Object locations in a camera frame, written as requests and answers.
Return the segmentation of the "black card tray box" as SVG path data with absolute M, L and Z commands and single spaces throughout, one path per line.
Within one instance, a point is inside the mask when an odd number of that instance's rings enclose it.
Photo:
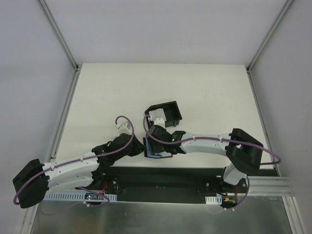
M 150 116 L 147 118 L 148 128 L 151 128 L 157 118 L 164 120 L 164 128 L 176 127 L 182 120 L 182 115 L 176 101 L 152 105 L 144 111 L 144 114 Z

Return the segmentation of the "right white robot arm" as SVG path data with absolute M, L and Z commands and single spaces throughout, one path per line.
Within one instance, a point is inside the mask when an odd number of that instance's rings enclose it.
M 231 192 L 242 178 L 257 175 L 260 169 L 263 144 L 238 128 L 229 134 L 197 135 L 185 131 L 170 134 L 164 127 L 153 125 L 146 131 L 146 139 L 154 154 L 208 153 L 227 157 L 231 163 L 219 180 L 224 192 Z

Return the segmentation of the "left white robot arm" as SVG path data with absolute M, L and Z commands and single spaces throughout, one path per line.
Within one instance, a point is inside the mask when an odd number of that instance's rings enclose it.
M 13 178 L 16 191 L 13 203 L 26 209 L 47 195 L 66 189 L 89 186 L 97 190 L 103 184 L 103 169 L 124 156 L 137 156 L 144 150 L 136 136 L 121 134 L 73 159 L 46 163 L 33 159 Z

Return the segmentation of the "white credit card stack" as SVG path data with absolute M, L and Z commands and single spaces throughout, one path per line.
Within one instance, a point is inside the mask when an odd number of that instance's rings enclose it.
M 151 110 L 151 111 L 148 112 L 148 115 L 149 115 L 149 118 L 150 117 L 151 118 L 160 117 L 160 118 L 163 118 L 166 121 L 166 116 L 165 116 L 164 110 L 162 108 Z

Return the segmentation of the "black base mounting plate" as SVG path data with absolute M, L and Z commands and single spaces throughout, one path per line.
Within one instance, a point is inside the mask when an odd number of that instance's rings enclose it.
M 228 185 L 221 168 L 106 167 L 92 173 L 92 191 L 105 189 L 118 201 L 203 204 L 216 195 L 245 193 L 247 183 Z

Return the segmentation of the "left electronics board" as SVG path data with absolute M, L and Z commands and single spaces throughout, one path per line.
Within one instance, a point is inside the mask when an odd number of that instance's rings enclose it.
M 106 198 L 97 195 L 97 194 L 93 194 L 93 193 L 86 193 L 85 194 L 85 200 L 105 200 Z

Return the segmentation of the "electronics board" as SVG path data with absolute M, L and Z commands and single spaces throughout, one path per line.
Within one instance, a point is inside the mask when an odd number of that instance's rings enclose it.
M 86 193 L 85 194 L 85 200 L 105 200 L 106 198 L 97 195 L 97 194 L 93 194 L 93 193 Z
M 238 202 L 237 197 L 233 196 L 233 197 L 225 197 L 222 199 L 223 203 L 233 203 L 236 204 Z

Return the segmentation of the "right electronics board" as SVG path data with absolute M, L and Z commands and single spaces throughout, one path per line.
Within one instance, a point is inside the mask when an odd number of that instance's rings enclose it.
M 223 203 L 233 203 L 236 204 L 238 202 L 237 197 L 233 196 L 233 197 L 225 197 L 222 199 Z

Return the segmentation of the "left aluminium side rail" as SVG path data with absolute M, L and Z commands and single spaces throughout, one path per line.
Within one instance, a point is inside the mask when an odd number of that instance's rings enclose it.
M 60 141 L 62 138 L 62 134 L 64 131 L 64 127 L 67 121 L 68 113 L 70 111 L 70 106 L 71 106 L 71 103 L 75 94 L 80 72 L 81 72 L 81 66 L 79 66 L 74 72 L 73 78 L 71 80 L 71 83 L 70 83 L 70 86 L 66 95 L 66 99 L 64 101 L 64 104 L 61 110 L 60 117 L 58 119 L 57 127 L 54 133 L 54 137 L 52 139 L 51 146 L 48 150 L 48 154 L 44 161 L 50 162 L 50 161 L 54 161 L 56 158 L 59 145 L 60 145 Z

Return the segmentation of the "front aluminium extrusion rail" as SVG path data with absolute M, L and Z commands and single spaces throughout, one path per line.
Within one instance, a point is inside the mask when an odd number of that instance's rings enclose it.
M 287 177 L 251 176 L 248 195 L 252 196 L 294 196 L 293 187 Z

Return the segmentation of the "right aluminium frame post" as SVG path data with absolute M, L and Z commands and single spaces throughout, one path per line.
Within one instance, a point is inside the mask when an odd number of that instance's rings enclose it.
M 287 13 L 289 12 L 292 5 L 295 3 L 295 0 L 286 0 L 282 5 L 280 11 L 278 12 L 277 16 L 275 17 L 272 25 L 268 29 L 267 33 L 265 34 L 262 42 L 260 43 L 255 55 L 253 56 L 250 63 L 246 66 L 246 71 L 249 74 L 254 66 L 256 65 L 257 61 L 259 60 L 262 53 L 265 51 L 266 47 L 269 45 L 270 41 L 274 37 L 278 27 L 286 17 Z

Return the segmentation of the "aluminium frame post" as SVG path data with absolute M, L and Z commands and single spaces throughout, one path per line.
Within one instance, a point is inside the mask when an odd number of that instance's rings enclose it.
M 278 27 L 286 17 L 287 13 L 289 12 L 292 5 L 295 3 L 295 0 L 286 0 L 282 5 L 280 11 L 278 12 L 277 16 L 275 17 L 272 25 L 268 29 L 267 33 L 265 34 L 262 42 L 260 43 L 255 55 L 253 56 L 250 63 L 246 66 L 246 71 L 249 74 L 254 66 L 256 65 L 257 61 L 259 60 L 262 53 L 265 51 L 266 47 L 269 45 L 270 41 L 274 37 Z
M 61 49 L 63 50 L 65 56 L 67 57 L 68 61 L 70 62 L 71 66 L 75 71 L 79 69 L 79 64 L 76 62 L 47 2 L 45 0 L 37 0 L 37 3 L 42 10 L 44 16 L 46 17 L 46 20 L 52 29 Z

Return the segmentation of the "left aluminium frame post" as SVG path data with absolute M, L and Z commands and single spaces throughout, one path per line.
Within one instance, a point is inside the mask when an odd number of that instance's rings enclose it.
M 46 20 L 52 29 L 61 49 L 63 50 L 65 56 L 67 57 L 68 61 L 70 62 L 71 66 L 75 71 L 79 69 L 79 64 L 76 62 L 47 2 L 45 0 L 37 0 L 37 3 L 42 10 L 44 16 L 46 17 Z

